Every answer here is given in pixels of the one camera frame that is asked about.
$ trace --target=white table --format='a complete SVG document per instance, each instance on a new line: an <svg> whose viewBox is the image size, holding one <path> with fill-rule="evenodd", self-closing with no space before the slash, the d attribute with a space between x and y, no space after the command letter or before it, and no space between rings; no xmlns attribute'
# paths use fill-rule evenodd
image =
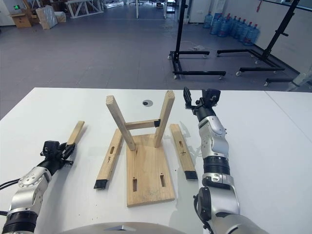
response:
<svg viewBox="0 0 312 234"><path fill-rule="evenodd" d="M180 124L201 178L203 161L197 118L184 109L182 91L174 92L168 124ZM192 199L201 179L185 180L168 127L163 145L176 200L126 207L125 143L109 188L93 189L116 128L105 97L114 95L126 121L137 121L157 118L164 94L164 90L35 88L0 121L0 183L24 175L43 160L39 153L45 140L65 142L78 120L86 122L73 167L56 173L45 193L36 233L53 234L95 223L125 221L158 223L188 234L202 233ZM200 94L192 91L193 101ZM144 107L145 99L152 100L153 106ZM290 100L301 103L307 111L300 114L302 108L288 105ZM241 213L271 234L311 230L311 103L312 94L222 91L215 107L228 132L231 175ZM303 121L307 128L300 126ZM141 129L133 133L153 131ZM16 189L11 186L0 191L0 210L8 209ZM0 217L1 226L4 222L5 217Z"/></svg>

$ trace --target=wooden plank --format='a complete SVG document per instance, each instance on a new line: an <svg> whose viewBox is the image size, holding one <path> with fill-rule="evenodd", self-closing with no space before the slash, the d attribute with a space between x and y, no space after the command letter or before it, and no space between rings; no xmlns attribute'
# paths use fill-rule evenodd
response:
<svg viewBox="0 0 312 234"><path fill-rule="evenodd" d="M172 90L168 90L165 95L164 102L162 104L160 112L160 126L156 128L154 146L159 147L161 143L162 136L164 135L165 128L168 122L168 118L171 112L172 105L175 100L175 94Z"/></svg>
<svg viewBox="0 0 312 234"><path fill-rule="evenodd" d="M111 144L106 152L105 159L98 173L95 189L105 189L107 181L111 180L112 172L116 165L117 158L122 145L122 134L119 129L116 129L112 138Z"/></svg>
<svg viewBox="0 0 312 234"><path fill-rule="evenodd" d="M134 136L136 150L127 147L127 206L174 200L166 155L154 147L154 134Z"/></svg>
<svg viewBox="0 0 312 234"><path fill-rule="evenodd" d="M67 145L71 145L71 144L76 143L77 137L78 137L79 133L81 132L83 125L84 125L84 121L78 121L78 123L76 124L72 134L68 138Z"/></svg>
<svg viewBox="0 0 312 234"><path fill-rule="evenodd" d="M178 124L170 124L170 130L175 142L176 155L180 159L185 177L188 180L197 180L197 173L191 159L190 151L185 143L181 129Z"/></svg>
<svg viewBox="0 0 312 234"><path fill-rule="evenodd" d="M133 141L133 138L130 134L130 131L127 129L125 123L125 119L122 116L122 113L117 105L117 102L113 95L106 97L106 106L108 107L108 110L112 114L119 130L121 131L121 134L123 135L123 138L125 139L128 147L130 150L135 150L135 142Z"/></svg>
<svg viewBox="0 0 312 234"><path fill-rule="evenodd" d="M139 128L154 128L158 127L160 124L160 119L151 119L145 121L136 121L125 123L128 130L139 129Z"/></svg>

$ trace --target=cardboard box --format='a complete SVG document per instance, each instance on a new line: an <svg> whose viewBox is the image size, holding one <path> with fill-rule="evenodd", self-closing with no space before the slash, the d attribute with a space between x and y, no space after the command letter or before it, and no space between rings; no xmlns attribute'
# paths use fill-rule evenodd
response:
<svg viewBox="0 0 312 234"><path fill-rule="evenodd" d="M57 20L58 20L58 23L66 23L66 15L64 12L62 11L55 11L54 12Z"/></svg>
<svg viewBox="0 0 312 234"><path fill-rule="evenodd" d="M39 24L39 18L37 15L31 15L31 23L32 24Z"/></svg>
<svg viewBox="0 0 312 234"><path fill-rule="evenodd" d="M17 28L28 28L31 27L31 20L28 14L12 14L10 15L16 25Z"/></svg>

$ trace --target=black end cap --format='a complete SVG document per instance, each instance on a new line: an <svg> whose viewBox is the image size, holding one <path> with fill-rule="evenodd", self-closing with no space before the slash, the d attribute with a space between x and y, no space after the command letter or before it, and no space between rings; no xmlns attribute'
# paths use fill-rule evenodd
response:
<svg viewBox="0 0 312 234"><path fill-rule="evenodd" d="M155 125L155 127L159 127L160 126L160 119L158 119L157 121L154 121L154 125Z"/></svg>
<svg viewBox="0 0 312 234"><path fill-rule="evenodd" d="M185 171L184 173L187 180L198 180L196 171Z"/></svg>
<svg viewBox="0 0 312 234"><path fill-rule="evenodd" d="M107 181L108 180L106 179L97 179L96 184L94 185L94 189L105 189Z"/></svg>

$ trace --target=blue water bottle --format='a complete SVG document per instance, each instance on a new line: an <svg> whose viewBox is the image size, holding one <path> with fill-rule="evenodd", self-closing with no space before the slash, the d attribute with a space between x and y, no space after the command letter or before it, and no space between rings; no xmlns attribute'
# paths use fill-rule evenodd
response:
<svg viewBox="0 0 312 234"><path fill-rule="evenodd" d="M239 36L239 41L243 42L245 37L247 36L248 31L252 28L252 22L249 22L248 26L245 25L240 36Z"/></svg>
<svg viewBox="0 0 312 234"><path fill-rule="evenodd" d="M237 31L237 27L238 27L239 24L241 23L241 22L240 22L240 19L241 19L241 17L238 18L238 21L235 22L235 24L233 25L233 28L231 29L230 35L231 35L232 37L235 36L236 31Z"/></svg>
<svg viewBox="0 0 312 234"><path fill-rule="evenodd" d="M253 45L258 38L259 29L257 29L258 24L255 24L252 29L250 29L245 37L243 43L244 45Z"/></svg>
<svg viewBox="0 0 312 234"><path fill-rule="evenodd" d="M211 26L210 34L212 35L218 34L221 23L222 23L221 18L222 16L219 16L217 19L214 19L213 25Z"/></svg>
<svg viewBox="0 0 312 234"><path fill-rule="evenodd" d="M236 16L234 16L234 19L231 21L230 26L229 26L229 32L228 35L231 33L234 25L236 24L237 20L236 20Z"/></svg>
<svg viewBox="0 0 312 234"><path fill-rule="evenodd" d="M211 11L205 16L205 21L203 28L210 28L211 22L213 21L213 16L211 15Z"/></svg>
<svg viewBox="0 0 312 234"><path fill-rule="evenodd" d="M225 38L228 35L229 26L230 26L230 19L228 15L228 17L224 19L223 22L221 23L220 30L218 32L218 37Z"/></svg>
<svg viewBox="0 0 312 234"><path fill-rule="evenodd" d="M241 22L238 27L237 27L237 30L236 30L236 33L235 33L235 36L234 38L235 39L239 39L240 35L242 34L242 31L243 31L243 28L245 27L245 21L246 19L243 20L243 22Z"/></svg>

